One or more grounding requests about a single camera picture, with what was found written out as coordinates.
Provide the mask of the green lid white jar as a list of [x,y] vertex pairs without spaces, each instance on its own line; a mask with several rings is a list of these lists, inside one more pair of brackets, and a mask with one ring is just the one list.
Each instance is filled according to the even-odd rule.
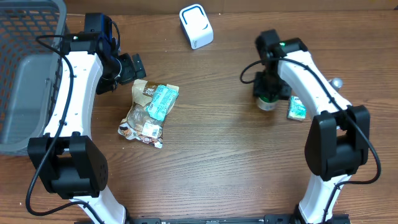
[[256,99],[256,104],[258,108],[260,108],[263,111],[272,111],[276,108],[278,101],[279,100],[277,98],[270,100],[264,96],[259,96]]

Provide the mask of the small teal tissue pack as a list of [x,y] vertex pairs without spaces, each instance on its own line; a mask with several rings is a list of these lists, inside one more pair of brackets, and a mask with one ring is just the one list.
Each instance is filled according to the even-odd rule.
[[303,121],[306,118],[306,115],[306,107],[303,105],[299,97],[291,96],[289,100],[287,118],[296,121]]

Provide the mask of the teal wet wipes pack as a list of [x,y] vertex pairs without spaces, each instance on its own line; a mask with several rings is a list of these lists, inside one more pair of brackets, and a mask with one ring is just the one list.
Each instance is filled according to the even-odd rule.
[[165,85],[159,85],[155,90],[150,105],[146,107],[146,111],[151,118],[163,121],[178,96],[177,90]]

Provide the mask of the brown nut snack bag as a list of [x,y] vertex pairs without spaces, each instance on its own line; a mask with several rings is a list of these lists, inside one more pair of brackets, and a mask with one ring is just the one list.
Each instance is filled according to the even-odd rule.
[[155,90],[159,85],[165,85],[177,90],[179,93],[179,87],[175,85],[136,80],[132,86],[131,109],[126,117],[122,119],[118,133],[128,140],[138,140],[160,149],[163,147],[164,120],[153,119],[146,111],[146,107],[150,105]]

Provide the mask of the yellow dish soap bottle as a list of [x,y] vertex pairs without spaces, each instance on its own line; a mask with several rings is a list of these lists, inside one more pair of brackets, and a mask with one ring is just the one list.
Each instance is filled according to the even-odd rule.
[[333,89],[337,92],[343,87],[343,80],[340,78],[333,78],[328,81],[329,84],[333,87]]

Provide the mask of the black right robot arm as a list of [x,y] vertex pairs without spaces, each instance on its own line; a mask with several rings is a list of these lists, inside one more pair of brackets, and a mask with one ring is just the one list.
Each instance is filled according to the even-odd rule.
[[299,38],[280,40],[272,29],[261,32],[255,45],[265,66],[254,80],[258,107],[273,110],[295,93],[312,119],[304,149],[312,175],[290,222],[336,223],[332,210],[340,190],[368,160],[369,111],[332,87]]

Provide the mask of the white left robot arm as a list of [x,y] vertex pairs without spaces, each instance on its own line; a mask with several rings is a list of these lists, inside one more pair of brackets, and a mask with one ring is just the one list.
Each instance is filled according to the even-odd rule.
[[83,31],[61,35],[60,41],[55,107],[43,135],[27,146],[33,180],[68,207],[78,205],[92,223],[129,223],[127,208],[108,187],[108,163],[91,138],[91,116],[96,95],[146,76],[142,60],[120,53],[119,29],[102,13],[88,13]]

